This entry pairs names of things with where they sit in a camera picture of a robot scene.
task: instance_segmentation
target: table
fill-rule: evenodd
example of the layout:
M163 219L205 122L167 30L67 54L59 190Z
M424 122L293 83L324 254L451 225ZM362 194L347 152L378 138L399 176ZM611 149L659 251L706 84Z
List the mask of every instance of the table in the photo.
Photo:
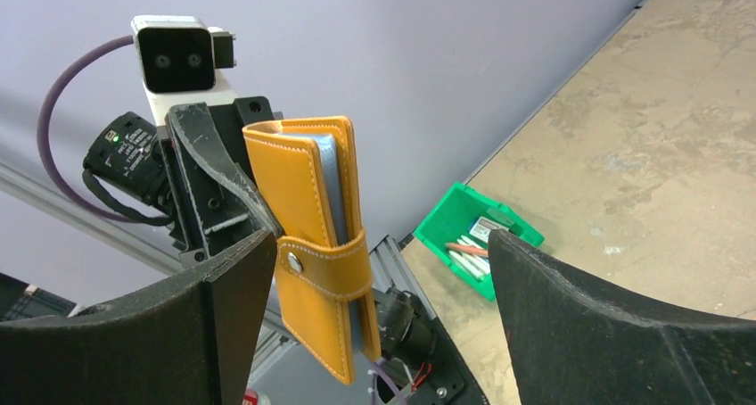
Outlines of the table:
M580 269L756 318L756 0L649 0L470 181ZM486 302L417 240L407 264L493 405L520 403Z

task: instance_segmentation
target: camera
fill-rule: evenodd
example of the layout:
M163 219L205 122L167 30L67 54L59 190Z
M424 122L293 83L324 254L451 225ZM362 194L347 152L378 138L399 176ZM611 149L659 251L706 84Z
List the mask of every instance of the camera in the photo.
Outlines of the camera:
M131 28L147 90L160 95L208 91L215 86L213 36L200 19L139 15Z

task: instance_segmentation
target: camera lens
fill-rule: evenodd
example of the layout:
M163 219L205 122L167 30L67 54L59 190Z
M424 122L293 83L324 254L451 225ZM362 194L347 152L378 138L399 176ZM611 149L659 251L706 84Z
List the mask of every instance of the camera lens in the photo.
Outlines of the camera lens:
M197 68L202 63L202 58L199 54L190 54L189 55L189 66L192 66L193 68Z
M166 69L168 66L170 66L170 57L166 56L165 54L161 54L155 57L155 65L161 69Z

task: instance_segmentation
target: orange wallet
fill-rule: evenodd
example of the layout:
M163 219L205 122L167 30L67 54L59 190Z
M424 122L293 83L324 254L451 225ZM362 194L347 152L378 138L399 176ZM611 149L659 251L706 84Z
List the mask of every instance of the orange wallet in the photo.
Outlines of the orange wallet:
M346 117L273 120L251 124L243 134L259 191L285 231L275 264L283 323L333 376L351 384L353 342L368 359L381 357L352 124ZM318 145L288 134L333 137L347 243L336 238ZM354 303L361 338L352 338Z

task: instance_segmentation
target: black camera module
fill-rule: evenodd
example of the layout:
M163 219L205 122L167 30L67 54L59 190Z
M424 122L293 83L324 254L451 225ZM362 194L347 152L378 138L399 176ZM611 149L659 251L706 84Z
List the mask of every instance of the black camera module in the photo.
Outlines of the black camera module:
M151 92L207 91L215 86L213 39L202 28L145 28L136 35Z

